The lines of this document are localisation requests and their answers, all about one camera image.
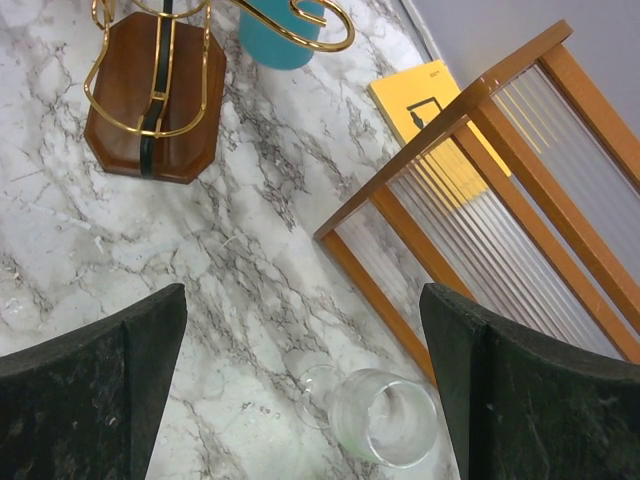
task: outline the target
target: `blue mug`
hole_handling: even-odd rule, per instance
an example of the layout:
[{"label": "blue mug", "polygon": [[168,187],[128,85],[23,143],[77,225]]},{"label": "blue mug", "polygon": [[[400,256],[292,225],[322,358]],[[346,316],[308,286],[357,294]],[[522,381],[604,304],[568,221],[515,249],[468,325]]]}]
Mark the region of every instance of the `blue mug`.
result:
[{"label": "blue mug", "polygon": [[[267,17],[284,28],[309,40],[317,40],[320,26],[296,17],[289,9],[289,0],[247,0]],[[318,16],[324,7],[313,2],[300,2],[301,10]],[[267,27],[244,10],[240,13],[238,29],[240,43],[256,62],[278,70],[293,70],[306,65],[313,50],[296,45]]]}]

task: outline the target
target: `wooden slat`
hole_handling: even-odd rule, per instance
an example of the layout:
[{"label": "wooden slat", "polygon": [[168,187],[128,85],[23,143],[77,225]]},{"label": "wooden slat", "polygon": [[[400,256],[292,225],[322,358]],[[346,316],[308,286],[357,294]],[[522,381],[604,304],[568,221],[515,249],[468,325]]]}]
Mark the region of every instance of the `wooden slat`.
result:
[{"label": "wooden slat", "polygon": [[640,345],[471,129],[461,127],[453,140],[620,354],[640,364]]},{"label": "wooden slat", "polygon": [[631,184],[640,191],[640,140],[611,107],[571,53],[563,45],[557,45],[542,55],[538,63],[609,151]]},{"label": "wooden slat", "polygon": [[402,170],[416,156],[427,149],[435,148],[440,142],[448,138],[453,131],[464,123],[467,113],[480,104],[492,93],[509,83],[511,79],[530,67],[544,53],[562,43],[571,35],[571,27],[561,20],[519,48],[501,62],[487,70],[482,76],[465,88],[447,107],[429,122],[413,140],[404,146],[376,173],[353,197],[334,213],[324,225],[315,233],[315,238],[321,239],[328,232],[336,228],[345,218],[358,207],[380,186],[386,184],[400,170]]},{"label": "wooden slat", "polygon": [[349,247],[342,241],[340,235],[333,230],[323,238],[325,247],[329,250],[333,258],[342,266],[351,281],[358,287],[373,309],[389,327],[391,333],[398,339],[400,344],[416,362],[420,370],[424,372],[429,381],[436,385],[436,376],[431,364],[429,352],[418,339],[411,327],[404,321],[402,315],[398,313],[380,287],[367,273],[358,259],[351,253]]},{"label": "wooden slat", "polygon": [[469,113],[504,163],[640,332],[640,288],[493,100]]},{"label": "wooden slat", "polygon": [[371,203],[435,282],[443,283],[467,298],[475,300],[455,270],[451,268],[389,187],[386,185],[380,187],[371,196]]}]

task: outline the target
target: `yellow book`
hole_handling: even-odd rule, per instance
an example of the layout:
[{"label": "yellow book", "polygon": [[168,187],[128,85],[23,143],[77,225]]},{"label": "yellow book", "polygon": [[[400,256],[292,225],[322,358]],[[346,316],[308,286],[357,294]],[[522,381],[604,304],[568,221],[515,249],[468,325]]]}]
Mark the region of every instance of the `yellow book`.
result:
[{"label": "yellow book", "polygon": [[[369,85],[369,93],[398,142],[404,146],[458,96],[460,89],[444,62],[436,60],[376,80]],[[471,122],[469,126],[502,170],[510,175],[477,127]],[[418,180],[430,187],[425,192],[436,195],[433,200],[439,200],[446,210],[465,204],[488,188],[451,140],[446,140],[419,161],[422,168],[415,169],[421,177]]]}]

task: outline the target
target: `gold wire holder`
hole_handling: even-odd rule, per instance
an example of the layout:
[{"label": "gold wire holder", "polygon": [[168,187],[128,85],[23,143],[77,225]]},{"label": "gold wire holder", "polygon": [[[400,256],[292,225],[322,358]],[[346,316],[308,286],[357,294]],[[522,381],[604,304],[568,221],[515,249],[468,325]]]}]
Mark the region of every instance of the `gold wire holder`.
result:
[{"label": "gold wire holder", "polygon": [[[98,58],[84,82],[84,91],[91,104],[85,137],[107,172],[190,182],[213,161],[224,84],[226,59],[209,29],[212,0],[202,0],[182,13],[173,13],[169,0],[165,2],[165,11],[155,10],[141,0],[131,1],[143,13],[134,13],[118,23],[114,23],[116,0],[92,1],[91,17],[103,31],[103,40]],[[336,43],[304,38],[267,17],[246,0],[231,1],[282,37],[311,50],[339,52],[348,48],[355,38],[351,19],[332,0],[304,1],[314,1],[340,19],[346,35]],[[326,19],[301,9],[300,1],[289,0],[293,15],[325,27]],[[199,34],[202,38],[202,53],[199,54],[194,44],[194,32],[199,28],[178,20],[202,10],[205,23]],[[153,23],[155,57],[150,54],[153,44],[149,43]],[[174,58],[176,48],[180,51],[177,59]],[[201,55],[202,64],[199,97],[197,90],[192,93],[184,87],[193,83],[193,77],[185,77],[185,70],[190,70],[190,65],[197,62],[195,55]],[[176,62],[182,65],[177,71]],[[151,89],[143,105],[147,95],[143,92],[149,91],[145,85],[150,77]],[[172,92],[172,84],[176,81],[182,88]]]},{"label": "gold wire holder", "polygon": [[[144,130],[141,128],[140,126],[140,122],[138,122],[139,124],[134,126],[130,126],[130,125],[125,125],[123,122],[118,121],[117,119],[115,119],[112,115],[109,114],[109,112],[107,112],[95,99],[95,97],[93,96],[93,94],[91,93],[91,84],[93,83],[93,80],[96,76],[96,74],[98,73],[98,70],[100,69],[100,65],[102,64],[102,61],[104,60],[104,57],[107,53],[107,50],[109,48],[109,39],[110,39],[110,24],[113,22],[113,20],[115,19],[115,4],[116,1],[115,0],[93,0],[92,2],[92,6],[91,6],[91,16],[92,19],[94,21],[94,23],[98,26],[98,28],[100,28],[101,30],[103,30],[104,32],[104,36],[103,36],[103,42],[102,42],[102,49],[100,51],[100,54],[98,55],[98,58],[96,60],[96,62],[94,63],[93,67],[91,68],[91,70],[89,71],[89,74],[87,75],[87,78],[84,82],[84,92],[87,96],[87,98],[89,99],[89,103],[91,103],[91,106],[93,108],[96,109],[96,111],[102,116],[104,117],[108,122],[112,123],[113,125],[115,125],[118,128],[121,128],[129,133],[132,133],[134,135],[149,135],[149,136],[153,136],[155,138],[161,138],[161,137],[172,137],[172,136],[176,136],[176,135],[181,135],[183,133],[188,132],[189,130],[191,130],[192,128],[194,128],[198,122],[202,119],[202,116],[204,115],[204,110],[206,108],[207,105],[207,69],[206,69],[206,63],[207,63],[207,56],[209,53],[209,38],[210,38],[210,30],[208,28],[210,20],[211,20],[211,0],[204,0],[202,2],[200,2],[196,7],[192,8],[191,10],[188,10],[186,12],[183,13],[165,13],[165,12],[161,12],[158,10],[155,10],[151,7],[149,7],[148,5],[145,5],[143,2],[141,2],[140,0],[132,0],[133,3],[135,5],[137,5],[141,10],[150,13],[154,16],[156,16],[158,18],[158,35],[160,34],[160,22],[162,21],[163,18],[168,18],[171,19],[172,21],[172,29],[175,28],[175,21],[180,19],[180,18],[186,18],[189,17],[191,15],[194,15],[198,12],[200,12],[203,8],[205,9],[205,28],[203,28],[204,30],[204,40],[203,40],[203,44],[204,44],[204,48],[203,48],[203,56],[202,56],[202,102],[200,104],[200,110],[198,111],[198,114],[196,115],[196,117],[189,122],[187,125],[181,127],[181,128],[176,128],[174,130],[169,130],[169,131],[162,131],[161,130],[161,122],[158,122],[158,124],[156,125],[156,129],[155,130]],[[331,0],[314,0],[315,3],[319,3],[320,5],[322,5],[323,7],[325,7],[327,10],[332,11],[343,23],[346,31],[347,31],[347,35],[345,37],[344,40],[337,42],[337,43],[325,43],[325,42],[318,42],[315,40],[309,40],[308,38],[304,38],[301,37],[300,35],[297,35],[293,32],[290,32],[289,30],[287,30],[286,28],[284,28],[283,26],[281,26],[279,23],[275,22],[274,20],[270,19],[269,17],[267,17],[265,14],[263,14],[262,12],[260,12],[260,10],[258,10],[257,8],[255,8],[253,5],[251,5],[250,3],[246,2],[245,0],[231,0],[233,3],[235,3],[236,5],[238,5],[239,7],[243,8],[244,10],[246,10],[249,14],[251,14],[252,16],[254,16],[255,18],[257,18],[258,20],[260,20],[262,23],[264,23],[265,25],[267,25],[269,28],[271,28],[273,31],[275,31],[276,33],[278,33],[279,35],[283,36],[284,38],[286,38],[287,40],[295,43],[296,45],[300,45],[301,47],[305,47],[305,48],[309,48],[311,50],[315,50],[318,52],[340,52],[342,50],[345,50],[346,48],[348,48],[349,46],[351,46],[351,44],[353,43],[354,39],[355,39],[355,27],[353,25],[353,22],[351,21],[351,18],[349,18],[349,15],[347,15],[347,13],[336,3],[332,2]],[[327,21],[325,18],[320,17],[318,15],[314,15],[308,12],[305,12],[304,10],[302,10],[300,7],[298,7],[298,3],[302,1],[302,0],[289,0],[289,8],[291,9],[291,11],[293,12],[293,14],[303,20],[306,20],[310,23],[313,23],[314,25],[319,25],[321,27],[325,27],[327,25]],[[102,19],[100,19],[99,16],[99,10],[102,10],[103,16]],[[157,39],[156,42],[156,57],[155,57],[155,67],[154,67],[154,79],[155,79],[155,75],[157,73],[157,68],[158,68],[158,55],[159,55],[159,38]],[[171,41],[171,48],[173,49],[173,36],[172,36],[172,41]],[[171,70],[171,66],[172,66],[172,59],[173,59],[173,55],[170,56],[170,70]],[[149,104],[151,103],[151,101],[154,98],[159,98],[159,96],[157,95],[156,92],[152,92],[151,97],[149,99]]]}]

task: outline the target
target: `marble countertop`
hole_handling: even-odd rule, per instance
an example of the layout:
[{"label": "marble countertop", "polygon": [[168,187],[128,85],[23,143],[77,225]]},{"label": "marble countertop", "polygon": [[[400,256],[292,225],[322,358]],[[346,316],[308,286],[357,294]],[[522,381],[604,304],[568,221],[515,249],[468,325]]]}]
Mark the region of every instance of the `marble countertop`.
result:
[{"label": "marble countertop", "polygon": [[318,363],[423,381],[311,238],[398,149],[366,86],[421,63],[386,0],[341,4],[355,45],[278,72],[241,50],[237,8],[216,2],[217,155],[188,186],[106,175],[84,142],[101,41],[88,0],[0,4],[0,355],[184,283],[189,324],[150,479],[455,475],[443,424],[422,464],[394,471],[294,410],[295,378]]}]

